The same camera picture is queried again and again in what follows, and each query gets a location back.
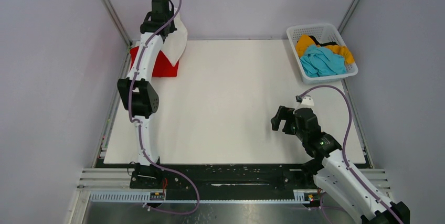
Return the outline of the white t shirt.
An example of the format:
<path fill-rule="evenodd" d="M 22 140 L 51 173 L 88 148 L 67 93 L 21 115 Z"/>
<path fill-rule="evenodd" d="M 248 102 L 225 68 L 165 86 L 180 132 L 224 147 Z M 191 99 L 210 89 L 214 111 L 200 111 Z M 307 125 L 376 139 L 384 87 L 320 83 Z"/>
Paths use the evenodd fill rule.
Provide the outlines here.
<path fill-rule="evenodd" d="M 162 53 L 166 56 L 172 66 L 176 66 L 185 51 L 188 30 L 184 25 L 180 13 L 173 20 L 176 30 L 170 33 L 161 48 Z"/>

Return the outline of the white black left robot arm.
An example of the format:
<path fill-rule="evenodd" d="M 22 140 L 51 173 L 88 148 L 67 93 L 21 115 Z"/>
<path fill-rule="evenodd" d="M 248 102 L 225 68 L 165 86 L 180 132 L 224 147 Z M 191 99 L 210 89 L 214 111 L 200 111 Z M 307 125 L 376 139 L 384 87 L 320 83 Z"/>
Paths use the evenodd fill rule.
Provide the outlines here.
<path fill-rule="evenodd" d="M 158 164 L 157 148 L 151 142 L 151 121 L 160 103 L 151 80 L 158 53 L 166 37 L 176 28 L 171 0 L 151 0 L 151 5 L 151 11 L 140 26 L 141 38 L 134 63 L 128 75 L 118 80 L 117 87 L 136 133 L 137 160 L 132 180 L 155 188 L 162 183 L 163 174 Z"/>

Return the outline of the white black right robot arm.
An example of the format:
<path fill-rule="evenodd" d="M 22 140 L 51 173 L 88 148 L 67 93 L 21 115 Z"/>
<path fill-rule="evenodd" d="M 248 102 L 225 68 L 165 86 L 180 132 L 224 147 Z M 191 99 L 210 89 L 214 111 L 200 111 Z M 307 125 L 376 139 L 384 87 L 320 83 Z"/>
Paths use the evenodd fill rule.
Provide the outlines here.
<path fill-rule="evenodd" d="M 406 204 L 393 202 L 343 157 L 340 143 L 321 130 L 312 109 L 280 106 L 271 119 L 272 130 L 282 121 L 283 133 L 295 135 L 311 157 L 301 174 L 305 187 L 324 190 L 356 223 L 410 222 Z"/>

